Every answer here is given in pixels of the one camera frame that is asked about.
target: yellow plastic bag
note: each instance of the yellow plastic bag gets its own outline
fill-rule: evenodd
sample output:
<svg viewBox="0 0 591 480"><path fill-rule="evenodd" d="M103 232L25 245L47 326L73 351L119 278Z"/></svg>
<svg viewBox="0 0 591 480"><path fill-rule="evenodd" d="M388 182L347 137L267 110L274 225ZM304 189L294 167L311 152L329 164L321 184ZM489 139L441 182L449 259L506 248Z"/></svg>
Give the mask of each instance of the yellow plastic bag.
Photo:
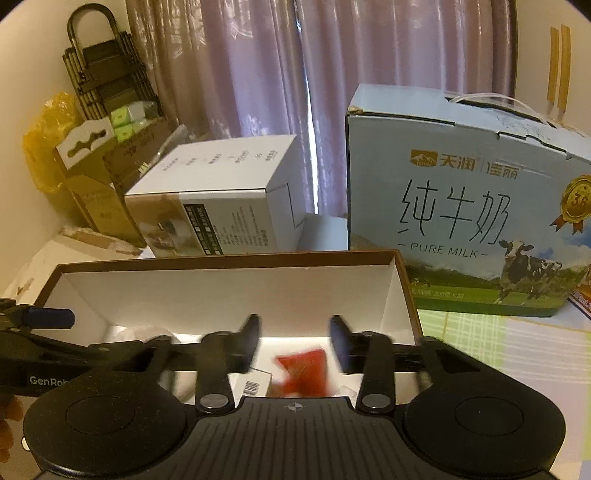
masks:
<svg viewBox="0 0 591 480"><path fill-rule="evenodd" d="M22 138L22 147L33 182L44 193L57 193L64 176L55 147L70 131L82 124L74 96L60 92L43 107L40 117Z"/></svg>

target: cow illustration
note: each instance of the cow illustration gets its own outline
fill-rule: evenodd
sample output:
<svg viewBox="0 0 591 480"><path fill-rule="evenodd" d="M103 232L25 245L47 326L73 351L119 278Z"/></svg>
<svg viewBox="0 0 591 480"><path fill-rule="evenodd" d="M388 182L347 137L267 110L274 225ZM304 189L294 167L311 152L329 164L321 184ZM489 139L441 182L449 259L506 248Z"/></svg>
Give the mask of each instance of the cow illustration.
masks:
<svg viewBox="0 0 591 480"><path fill-rule="evenodd" d="M502 303L506 296L518 286L530 286L530 294L521 305L528 300L540 298L548 283L562 268L561 262L545 260L525 254L534 248L526 245L521 240L507 242L501 240L499 245L505 248L505 264L501 274L501 290L495 303Z"/></svg>

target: blue handle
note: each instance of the blue handle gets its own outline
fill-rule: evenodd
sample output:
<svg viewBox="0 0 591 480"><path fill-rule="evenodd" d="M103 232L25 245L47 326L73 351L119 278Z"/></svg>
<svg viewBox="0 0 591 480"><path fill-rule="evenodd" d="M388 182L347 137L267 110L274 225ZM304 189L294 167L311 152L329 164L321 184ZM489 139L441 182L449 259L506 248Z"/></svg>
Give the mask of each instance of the blue handle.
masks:
<svg viewBox="0 0 591 480"><path fill-rule="evenodd" d="M74 312L67 309L31 307L22 315L23 324L32 329L70 329L74 319Z"/></svg>

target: purple curtain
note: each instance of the purple curtain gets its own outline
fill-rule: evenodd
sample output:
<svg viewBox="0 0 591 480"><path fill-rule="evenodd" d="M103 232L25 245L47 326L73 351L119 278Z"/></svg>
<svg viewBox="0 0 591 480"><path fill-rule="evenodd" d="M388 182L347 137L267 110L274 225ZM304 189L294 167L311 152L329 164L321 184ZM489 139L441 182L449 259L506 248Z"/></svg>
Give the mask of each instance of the purple curtain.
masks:
<svg viewBox="0 0 591 480"><path fill-rule="evenodd" d="M512 93L511 0L297 2L320 214L347 212L343 119L358 84Z"/></svg>
<svg viewBox="0 0 591 480"><path fill-rule="evenodd" d="M126 0L165 114L197 136L296 134L313 211L308 106L293 0Z"/></svg>

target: gold medal badge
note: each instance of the gold medal badge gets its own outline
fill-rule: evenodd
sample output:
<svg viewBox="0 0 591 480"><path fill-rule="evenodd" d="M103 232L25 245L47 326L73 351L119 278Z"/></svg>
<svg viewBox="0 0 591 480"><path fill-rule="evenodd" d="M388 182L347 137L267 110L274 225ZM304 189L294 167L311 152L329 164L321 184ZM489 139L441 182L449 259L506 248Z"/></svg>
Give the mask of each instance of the gold medal badge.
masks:
<svg viewBox="0 0 591 480"><path fill-rule="evenodd" d="M560 230L573 224L573 235L583 232L583 221L591 215L591 175L582 175L566 187L560 202L561 215L550 225Z"/></svg>

